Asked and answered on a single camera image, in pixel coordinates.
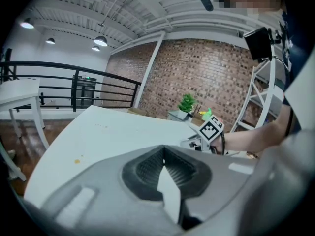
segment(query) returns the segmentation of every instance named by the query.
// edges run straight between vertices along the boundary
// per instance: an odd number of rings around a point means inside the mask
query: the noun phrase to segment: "hand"
[[[217,152],[222,153],[222,137],[218,136],[211,143],[210,146],[216,147]]]

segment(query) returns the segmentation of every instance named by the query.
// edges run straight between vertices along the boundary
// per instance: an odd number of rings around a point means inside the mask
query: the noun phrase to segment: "person's arm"
[[[282,104],[278,118],[260,128],[225,134],[225,149],[234,151],[261,152],[267,147],[282,142],[290,116],[290,106]],[[211,146],[222,151],[221,136],[215,139]]]

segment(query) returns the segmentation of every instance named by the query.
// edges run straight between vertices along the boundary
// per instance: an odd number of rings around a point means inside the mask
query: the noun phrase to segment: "white ceiling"
[[[208,12],[200,0],[33,0],[26,11],[35,27],[94,39],[104,35],[116,49],[135,39],[165,30],[203,30],[236,36],[259,27],[278,29],[281,14],[252,15],[246,9]]]

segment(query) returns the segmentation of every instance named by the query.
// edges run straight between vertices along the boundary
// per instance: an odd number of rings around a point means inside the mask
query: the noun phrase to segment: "ceiling light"
[[[94,43],[101,46],[107,46],[107,39],[104,36],[98,36],[94,39]]]
[[[92,50],[97,51],[97,52],[100,51],[100,49],[99,49],[99,47],[98,47],[97,45],[94,45],[94,46],[92,47]]]
[[[48,38],[46,40],[46,43],[48,43],[48,44],[55,44],[55,40],[51,37],[51,38]]]
[[[31,18],[27,18],[26,20],[24,20],[20,26],[27,28],[27,29],[33,29],[34,28],[34,24],[31,20]]]

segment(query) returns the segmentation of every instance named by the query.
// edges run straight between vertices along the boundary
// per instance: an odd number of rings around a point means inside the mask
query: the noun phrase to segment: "potted plant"
[[[181,104],[178,105],[179,111],[177,117],[184,119],[187,114],[192,110],[192,106],[195,103],[195,100],[190,94],[185,94]]]

